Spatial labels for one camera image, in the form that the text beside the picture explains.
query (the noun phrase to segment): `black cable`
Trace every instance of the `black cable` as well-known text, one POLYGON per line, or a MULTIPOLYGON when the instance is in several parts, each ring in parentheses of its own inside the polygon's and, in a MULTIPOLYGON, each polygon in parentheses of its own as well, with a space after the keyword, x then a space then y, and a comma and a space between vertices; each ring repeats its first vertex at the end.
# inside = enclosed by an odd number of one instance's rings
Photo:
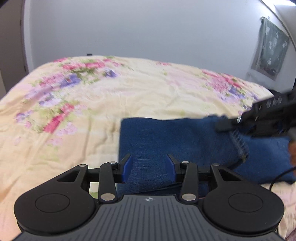
POLYGON ((278 175, 270 184, 269 190, 271 191, 272 186, 276 183, 277 180, 279 180, 282 176, 288 174, 289 172, 295 171, 296 170, 296 166, 292 167, 288 170, 286 170, 285 172, 283 172, 282 174, 278 175))

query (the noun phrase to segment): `ribbed gray panel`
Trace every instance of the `ribbed gray panel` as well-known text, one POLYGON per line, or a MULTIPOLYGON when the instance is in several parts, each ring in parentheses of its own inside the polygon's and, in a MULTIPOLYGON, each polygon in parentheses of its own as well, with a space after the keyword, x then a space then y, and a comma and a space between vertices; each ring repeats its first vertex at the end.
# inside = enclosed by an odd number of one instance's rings
POLYGON ((212 227, 196 206, 179 203, 174 196, 125 195, 102 205, 85 226, 68 234, 41 237, 22 233, 15 241, 280 241, 275 233, 237 237, 212 227))

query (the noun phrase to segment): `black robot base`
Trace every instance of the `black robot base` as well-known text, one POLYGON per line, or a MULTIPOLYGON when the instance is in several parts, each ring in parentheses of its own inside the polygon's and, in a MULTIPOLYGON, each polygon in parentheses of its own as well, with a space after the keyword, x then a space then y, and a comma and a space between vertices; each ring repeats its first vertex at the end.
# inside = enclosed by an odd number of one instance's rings
POLYGON ((130 154, 100 169, 78 165, 21 195, 14 207, 22 233, 15 241, 187 240, 280 241, 275 230, 284 214, 281 199, 218 164, 199 169, 167 155, 167 171, 182 183, 179 196, 124 195, 130 154), (210 192, 198 199, 199 181, 210 192), (98 199, 89 193, 99 182, 98 199))

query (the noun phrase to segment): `logo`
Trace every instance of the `logo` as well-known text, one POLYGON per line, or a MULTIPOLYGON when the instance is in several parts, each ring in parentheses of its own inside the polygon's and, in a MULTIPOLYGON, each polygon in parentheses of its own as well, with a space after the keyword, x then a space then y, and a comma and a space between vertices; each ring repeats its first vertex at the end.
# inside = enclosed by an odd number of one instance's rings
POLYGON ((146 200, 147 202, 151 202, 151 201, 153 201, 154 199, 151 198, 151 197, 147 197, 147 198, 145 198, 145 200, 146 200))

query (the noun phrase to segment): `door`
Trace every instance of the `door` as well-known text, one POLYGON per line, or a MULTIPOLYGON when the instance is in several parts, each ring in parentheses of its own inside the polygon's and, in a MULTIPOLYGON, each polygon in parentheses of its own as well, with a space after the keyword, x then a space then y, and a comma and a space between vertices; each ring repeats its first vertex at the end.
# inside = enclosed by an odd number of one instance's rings
POLYGON ((0 71, 7 92, 26 76, 22 4, 23 0, 9 0, 0 8, 0 71))

